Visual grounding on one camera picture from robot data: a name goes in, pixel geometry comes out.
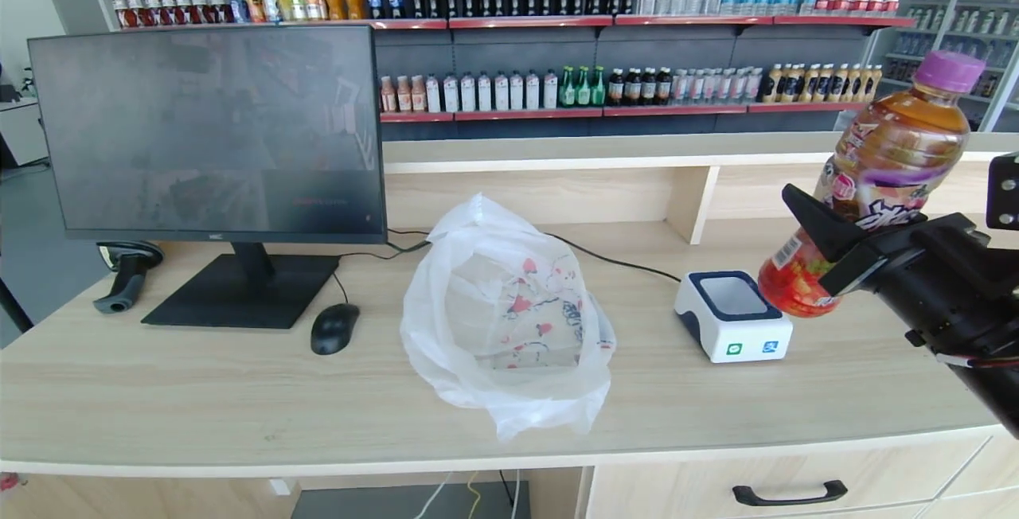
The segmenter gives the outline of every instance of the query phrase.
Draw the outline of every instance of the monitor base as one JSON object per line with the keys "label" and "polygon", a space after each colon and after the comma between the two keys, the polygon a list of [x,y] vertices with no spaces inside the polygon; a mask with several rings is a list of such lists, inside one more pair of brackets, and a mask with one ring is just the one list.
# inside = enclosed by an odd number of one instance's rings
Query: monitor base
{"label": "monitor base", "polygon": [[336,269],[335,256],[267,255],[234,244],[163,301],[145,324],[289,329]]}

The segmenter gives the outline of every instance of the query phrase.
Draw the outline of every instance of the white plastic bag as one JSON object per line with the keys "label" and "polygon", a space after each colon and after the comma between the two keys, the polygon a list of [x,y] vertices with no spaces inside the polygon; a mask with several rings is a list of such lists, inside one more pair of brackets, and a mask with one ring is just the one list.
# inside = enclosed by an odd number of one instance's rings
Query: white plastic bag
{"label": "white plastic bag", "polygon": [[500,440],[565,423],[590,431],[615,335],[570,247],[481,194],[428,240],[399,324],[414,369],[446,402],[488,410]]}

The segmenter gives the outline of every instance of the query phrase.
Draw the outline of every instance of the barcode label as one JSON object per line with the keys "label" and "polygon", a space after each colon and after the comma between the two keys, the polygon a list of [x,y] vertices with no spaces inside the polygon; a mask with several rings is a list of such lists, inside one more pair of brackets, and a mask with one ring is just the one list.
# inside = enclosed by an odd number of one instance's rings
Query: barcode label
{"label": "barcode label", "polygon": [[789,264],[790,261],[793,261],[793,255],[796,254],[796,251],[800,250],[800,247],[802,246],[803,243],[801,243],[797,237],[794,236],[791,238],[789,242],[786,243],[786,246],[779,249],[779,252],[771,257],[771,262],[774,264],[774,267],[779,270],[786,268],[786,265]]}

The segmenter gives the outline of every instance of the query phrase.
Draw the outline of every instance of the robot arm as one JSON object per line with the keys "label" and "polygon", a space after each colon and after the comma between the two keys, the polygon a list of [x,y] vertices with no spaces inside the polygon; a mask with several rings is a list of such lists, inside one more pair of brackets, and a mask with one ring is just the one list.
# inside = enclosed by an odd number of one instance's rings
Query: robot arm
{"label": "robot arm", "polygon": [[[782,197],[835,263],[821,287],[876,295],[1019,438],[1019,251],[958,213],[867,232],[792,185]],[[990,164],[986,224],[1019,230],[1019,153]]]}

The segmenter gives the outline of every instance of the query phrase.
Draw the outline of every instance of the black drawer handle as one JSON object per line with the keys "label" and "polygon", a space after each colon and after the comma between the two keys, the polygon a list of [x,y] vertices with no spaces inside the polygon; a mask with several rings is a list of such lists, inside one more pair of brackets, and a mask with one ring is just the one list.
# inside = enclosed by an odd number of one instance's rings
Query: black drawer handle
{"label": "black drawer handle", "polygon": [[849,489],[846,488],[846,484],[838,479],[834,481],[825,481],[824,488],[827,492],[822,497],[809,499],[761,499],[757,497],[757,494],[754,494],[754,488],[749,485],[737,485],[733,487],[733,495],[736,496],[736,501],[742,503],[743,505],[749,505],[750,507],[779,507],[784,505],[812,505],[815,503],[828,503],[832,501],[838,501],[849,492]]}

